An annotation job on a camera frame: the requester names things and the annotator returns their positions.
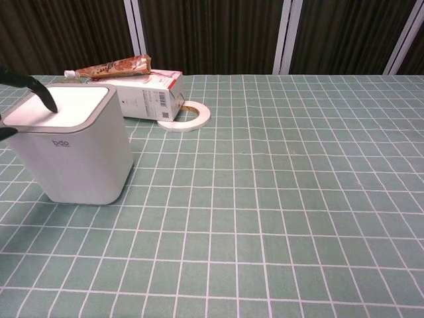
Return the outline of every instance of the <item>toothpaste tube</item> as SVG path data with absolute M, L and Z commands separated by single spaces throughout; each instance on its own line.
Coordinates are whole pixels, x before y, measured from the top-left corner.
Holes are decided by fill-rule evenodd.
M 109 78 L 150 74 L 149 55 L 143 54 L 114 62 L 104 63 L 74 71 L 65 71 L 65 78 Z

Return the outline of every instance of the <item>white tape roll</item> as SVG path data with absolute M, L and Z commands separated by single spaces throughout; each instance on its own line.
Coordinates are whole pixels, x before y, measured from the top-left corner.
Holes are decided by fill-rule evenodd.
M 193 131 L 205 126 L 211 119 L 209 108 L 195 101 L 185 101 L 180 111 L 193 111 L 197 117 L 192 121 L 158 121 L 158 125 L 166 131 Z

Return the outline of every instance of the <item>brown curtain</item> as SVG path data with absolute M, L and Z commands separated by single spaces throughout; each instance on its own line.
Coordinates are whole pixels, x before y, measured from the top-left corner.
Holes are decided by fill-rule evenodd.
M 303 0 L 291 74 L 382 74 L 415 0 Z
M 0 0 L 0 64 L 63 74 L 133 56 L 122 0 Z
M 139 0 L 152 66 L 185 74 L 270 74 L 282 0 Z
M 424 75 L 424 23 L 421 24 L 397 73 L 403 75 Z

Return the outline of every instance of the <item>barcode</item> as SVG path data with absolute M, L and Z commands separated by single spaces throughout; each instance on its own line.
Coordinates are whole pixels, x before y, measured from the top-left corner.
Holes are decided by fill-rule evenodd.
M 162 107 L 166 107 L 165 93 L 159 93 L 159 101 Z

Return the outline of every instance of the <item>green grid tablecloth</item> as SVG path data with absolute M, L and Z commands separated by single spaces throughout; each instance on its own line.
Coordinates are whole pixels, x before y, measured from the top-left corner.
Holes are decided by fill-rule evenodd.
M 210 123 L 125 119 L 112 205 L 52 203 L 0 144 L 0 316 L 424 317 L 424 77 L 184 81 Z

